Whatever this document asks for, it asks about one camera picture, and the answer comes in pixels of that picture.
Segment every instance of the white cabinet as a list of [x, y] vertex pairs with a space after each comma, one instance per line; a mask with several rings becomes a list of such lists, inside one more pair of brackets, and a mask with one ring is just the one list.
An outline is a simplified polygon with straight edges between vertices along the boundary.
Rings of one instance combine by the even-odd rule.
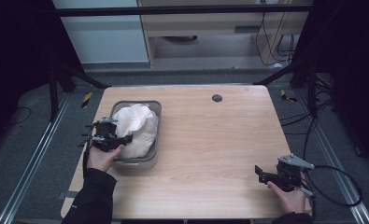
[[[136, 0], [53, 0], [56, 8], [137, 7]], [[84, 68], [149, 63], [139, 16], [65, 17], [64, 27]]]

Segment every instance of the white cloth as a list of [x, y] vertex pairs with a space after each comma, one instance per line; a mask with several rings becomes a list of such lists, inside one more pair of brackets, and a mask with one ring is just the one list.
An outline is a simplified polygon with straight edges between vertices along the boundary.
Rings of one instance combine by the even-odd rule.
[[121, 108], [114, 116], [118, 122], [116, 135], [123, 137], [133, 134], [132, 143], [123, 148], [120, 158], [144, 157], [155, 140], [158, 129], [158, 117], [146, 105], [136, 104]]

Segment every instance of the floor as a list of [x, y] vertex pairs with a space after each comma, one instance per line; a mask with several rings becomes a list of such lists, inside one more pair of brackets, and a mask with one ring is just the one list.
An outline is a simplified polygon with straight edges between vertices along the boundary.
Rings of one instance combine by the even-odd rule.
[[[251, 84], [274, 74], [282, 62], [264, 65], [249, 35], [198, 36], [197, 40], [185, 38], [160, 38], [152, 68], [122, 69], [109, 73], [89, 73], [89, 76], [113, 86], [125, 85], [196, 85], [196, 84]], [[319, 119], [309, 135], [305, 147], [306, 131], [310, 118], [306, 115], [306, 86], [292, 90], [288, 74], [268, 86], [281, 123], [286, 124], [305, 117], [292, 125], [283, 125], [291, 152], [303, 155], [314, 164], [334, 164], [351, 174], [362, 188], [363, 201], [355, 208], [336, 205], [317, 194], [315, 223], [369, 223], [369, 159], [358, 157], [345, 124], [334, 112], [334, 104], [322, 106]], [[19, 197], [20, 206], [11, 213], [17, 223], [59, 223], [63, 200], [60, 192], [68, 189], [71, 176], [77, 166], [84, 139], [85, 125], [91, 124], [103, 90], [75, 79], [74, 93], [59, 91], [60, 101], [67, 100], [64, 113], [51, 139], [46, 141], [45, 151], [37, 154], [40, 160], [30, 176], [28, 186]], [[293, 100], [282, 99], [281, 90]], [[86, 93], [92, 98], [86, 108], [81, 108]], [[319, 95], [318, 104], [330, 100], [328, 94]], [[44, 132], [49, 128], [49, 87], [42, 86], [25, 93], [6, 131], [0, 137], [0, 214], [21, 183], [22, 174], [37, 152], [38, 143], [45, 141]], [[317, 170], [311, 177], [322, 192], [334, 200], [345, 202], [346, 195], [355, 195], [351, 183], [327, 170]], [[255, 220], [270, 223], [271, 220]]]

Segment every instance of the black sleeve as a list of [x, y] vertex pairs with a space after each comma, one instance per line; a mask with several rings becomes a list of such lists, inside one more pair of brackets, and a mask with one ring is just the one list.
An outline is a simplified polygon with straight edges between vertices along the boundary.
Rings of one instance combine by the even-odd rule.
[[312, 218], [309, 214], [301, 213], [288, 213], [283, 217], [275, 219], [272, 224], [312, 224]]
[[84, 185], [63, 220], [66, 223], [111, 223], [112, 193], [117, 181], [111, 175], [88, 169]]

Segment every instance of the gray carpet floor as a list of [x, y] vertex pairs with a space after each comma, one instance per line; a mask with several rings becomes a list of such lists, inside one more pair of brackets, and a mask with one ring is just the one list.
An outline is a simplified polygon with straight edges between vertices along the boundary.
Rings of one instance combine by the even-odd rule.
[[[202, 41], [204, 39], [198, 37], [198, 42], [193, 44], [203, 45]], [[219, 43], [219, 41], [222, 40], [217, 38], [211, 43]], [[248, 45], [249, 48], [253, 46], [253, 43], [246, 39], [235, 41], [239, 43], [244, 41], [244, 46]], [[203, 58], [200, 57], [204, 65], [202, 69], [198, 65], [191, 68], [195, 53], [192, 54], [191, 51], [187, 51], [188, 49], [185, 48], [182, 56], [177, 56], [177, 43], [165, 40], [161, 41], [160, 45], [161, 47], [157, 49], [161, 51], [157, 54], [160, 58], [157, 58], [153, 69], [125, 70], [115, 73], [89, 73], [89, 75], [113, 86], [249, 84], [260, 81], [277, 70], [273, 66], [262, 65], [260, 61], [255, 63], [256, 56], [253, 50], [251, 50], [251, 53], [243, 54], [237, 52], [227, 54], [223, 50], [219, 53], [213, 52], [208, 56], [204, 55]], [[231, 60], [222, 60], [223, 63], [216, 67], [216, 60], [219, 58], [215, 57], [216, 54], [224, 57], [229, 55], [228, 57]], [[176, 61], [171, 59], [172, 55], [176, 55]], [[235, 64], [238, 63], [235, 58], [243, 59], [246, 57], [249, 60], [254, 60], [252, 67], [240, 65], [242, 63], [248, 64], [247, 60]], [[185, 66], [186, 69], [175, 69], [175, 64], [179, 63]], [[278, 117], [282, 119], [282, 124], [288, 122], [285, 118], [305, 113], [304, 106], [300, 102], [294, 103], [281, 99], [280, 90], [285, 90], [289, 97], [296, 98], [300, 98], [306, 92], [306, 87], [296, 91], [292, 90], [288, 85], [288, 80], [290, 80], [290, 75], [284, 76], [268, 87]], [[74, 93], [63, 93], [62, 90], [59, 90], [60, 99], [68, 94], [67, 109], [21, 202], [15, 216], [18, 221], [26, 220], [26, 222], [31, 223], [30, 220], [33, 220], [34, 223], [48, 223], [47, 220], [59, 222], [62, 219], [60, 210], [63, 200], [58, 198], [58, 194], [67, 190], [70, 185], [82, 150], [82, 147], [78, 147], [78, 143], [84, 139], [81, 134], [86, 132], [85, 125], [92, 123], [103, 95], [103, 90], [98, 90], [82, 80], [75, 79], [75, 82], [77, 89]], [[92, 92], [92, 98], [88, 106], [81, 108], [85, 94], [90, 91]], [[32, 158], [35, 148], [49, 124], [49, 97], [49, 87], [47, 85], [25, 93], [18, 103], [18, 110], [12, 117], [11, 124], [7, 126], [0, 137], [0, 213], [14, 191], [21, 174]], [[322, 94], [319, 97], [318, 104], [329, 99], [328, 95]], [[359, 182], [363, 192], [363, 203], [369, 212], [369, 158], [356, 155], [354, 143], [350, 139], [339, 115], [332, 110], [332, 105], [323, 107], [318, 114], [318, 125], [325, 132], [334, 153], [345, 170]], [[306, 132], [309, 125], [309, 119], [304, 119], [293, 125], [283, 127], [291, 152], [296, 155], [302, 156], [305, 143], [305, 135], [302, 133]], [[314, 164], [328, 163], [315, 131], [309, 136], [306, 159]], [[332, 172], [314, 171], [311, 176], [323, 192], [339, 202], [345, 202]], [[331, 203], [319, 193], [317, 193], [316, 214], [315, 223], [358, 223], [350, 208]], [[260, 224], [270, 222], [271, 220], [255, 220], [255, 223]]]

